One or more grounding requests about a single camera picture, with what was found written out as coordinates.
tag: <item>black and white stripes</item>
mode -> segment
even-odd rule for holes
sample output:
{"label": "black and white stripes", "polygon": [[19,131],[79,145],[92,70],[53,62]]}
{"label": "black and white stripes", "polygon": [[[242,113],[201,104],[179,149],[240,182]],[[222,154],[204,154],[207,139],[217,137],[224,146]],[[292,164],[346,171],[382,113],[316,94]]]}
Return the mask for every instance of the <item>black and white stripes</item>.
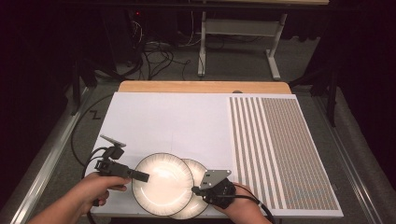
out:
{"label": "black and white stripes", "polygon": [[237,181],[272,209],[339,209],[297,99],[230,97]]}

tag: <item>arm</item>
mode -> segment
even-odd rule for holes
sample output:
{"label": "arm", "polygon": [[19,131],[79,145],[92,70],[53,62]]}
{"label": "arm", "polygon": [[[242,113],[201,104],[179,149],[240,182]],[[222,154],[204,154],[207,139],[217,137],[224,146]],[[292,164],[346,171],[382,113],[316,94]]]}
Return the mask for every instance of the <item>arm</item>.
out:
{"label": "arm", "polygon": [[99,205],[106,203],[109,195],[107,189],[125,191],[126,187],[123,185],[130,181],[131,179],[117,176],[99,176],[97,173],[89,174],[62,198],[30,220],[29,224],[77,223],[82,215],[87,214],[91,210],[94,200],[99,199]]}
{"label": "arm", "polygon": [[[235,194],[251,196],[245,189],[238,187],[238,185],[235,186]],[[271,224],[262,214],[260,207],[249,199],[236,198],[226,209],[221,209],[215,205],[214,207],[227,215],[235,224]]]}

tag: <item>person's left hand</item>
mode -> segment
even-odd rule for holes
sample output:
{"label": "person's left hand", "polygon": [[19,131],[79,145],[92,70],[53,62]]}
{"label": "person's left hand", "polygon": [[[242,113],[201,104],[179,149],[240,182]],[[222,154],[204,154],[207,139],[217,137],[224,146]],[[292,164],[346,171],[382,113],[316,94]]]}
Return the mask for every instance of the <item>person's left hand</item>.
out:
{"label": "person's left hand", "polygon": [[100,176],[98,173],[91,173],[85,176],[76,184],[67,194],[71,197],[77,197],[80,202],[79,211],[81,214],[87,214],[93,205],[93,201],[99,200],[99,205],[105,205],[109,196],[108,189],[125,191],[124,185],[131,182],[130,178],[121,178],[118,176]]}

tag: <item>shiny disc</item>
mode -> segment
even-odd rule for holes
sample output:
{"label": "shiny disc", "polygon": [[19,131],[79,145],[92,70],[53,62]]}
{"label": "shiny disc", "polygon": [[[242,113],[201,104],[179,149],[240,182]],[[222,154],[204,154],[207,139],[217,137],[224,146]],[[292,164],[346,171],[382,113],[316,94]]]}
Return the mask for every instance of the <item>shiny disc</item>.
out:
{"label": "shiny disc", "polygon": [[[198,161],[188,159],[183,159],[183,161],[186,162],[192,172],[192,177],[194,178],[194,186],[199,186],[202,179],[204,178],[206,168]],[[175,219],[187,219],[196,217],[204,212],[207,207],[208,204],[204,202],[201,196],[196,196],[195,194],[192,194],[192,198],[187,206],[184,207],[180,212],[170,217]]]}
{"label": "shiny disc", "polygon": [[152,154],[139,162],[136,170],[149,174],[147,183],[132,181],[134,197],[146,211],[157,216],[171,216],[189,203],[192,173],[177,156]]}

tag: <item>gray floor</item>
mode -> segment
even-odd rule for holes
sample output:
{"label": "gray floor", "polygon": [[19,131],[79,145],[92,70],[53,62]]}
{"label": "gray floor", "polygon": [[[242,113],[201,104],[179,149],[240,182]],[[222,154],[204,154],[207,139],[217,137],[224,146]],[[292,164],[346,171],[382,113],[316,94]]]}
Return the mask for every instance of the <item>gray floor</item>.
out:
{"label": "gray floor", "polygon": [[[203,78],[199,78],[196,74],[198,66],[197,46],[172,48],[175,61],[180,63],[190,61],[190,63],[185,66],[184,71],[183,64],[171,63],[154,79],[272,81],[268,63],[263,56],[263,45],[268,45],[268,43],[265,39],[246,43],[226,41],[222,46],[222,42],[218,39],[209,39],[206,74]],[[282,81],[294,80],[304,73],[317,43],[317,40],[307,40],[300,43],[294,38],[292,40],[281,40],[276,52],[276,62]],[[151,62],[160,62],[163,56],[160,53],[151,54],[149,59]],[[127,68],[121,64],[120,70],[122,69]],[[143,76],[140,76],[141,79],[144,79],[143,77],[147,78],[148,69],[146,65],[142,68]],[[138,79],[139,73],[130,76],[130,78]],[[85,94],[90,95],[86,105],[91,105],[102,97],[111,94],[117,90],[118,86],[119,83],[115,81],[100,79],[98,87]],[[332,128],[323,118],[323,102],[326,99],[312,98],[309,95],[308,88],[298,87],[293,89],[293,93],[299,99],[306,122],[345,216],[337,219],[284,218],[282,223],[396,223],[396,216],[392,212],[396,209],[395,191],[367,147],[359,130],[359,125],[351,116],[342,93],[339,91],[337,95],[335,111],[337,127]],[[106,115],[110,99],[106,98],[92,108],[92,110],[97,111],[97,117],[103,118]],[[35,181],[42,164],[53,148],[58,147],[62,136],[67,136],[67,134],[64,135],[64,130],[70,127],[70,122],[72,122],[70,121],[71,107],[72,105],[69,105],[24,179],[1,211],[1,223],[11,222],[26,193]],[[73,142],[75,148],[78,148],[80,158],[86,158],[92,150],[102,121],[103,119],[92,119],[92,113],[87,113],[79,123]],[[56,166],[51,173],[48,184],[44,185],[46,187],[43,187],[42,194],[37,195],[36,205],[31,208],[32,214],[44,209],[78,182],[82,169],[71,153],[70,138],[66,138],[66,140],[64,147],[56,148],[62,154],[59,161],[55,163]],[[109,218],[97,218],[98,223],[107,223],[108,221]],[[88,221],[84,217],[79,223],[88,223]]]}

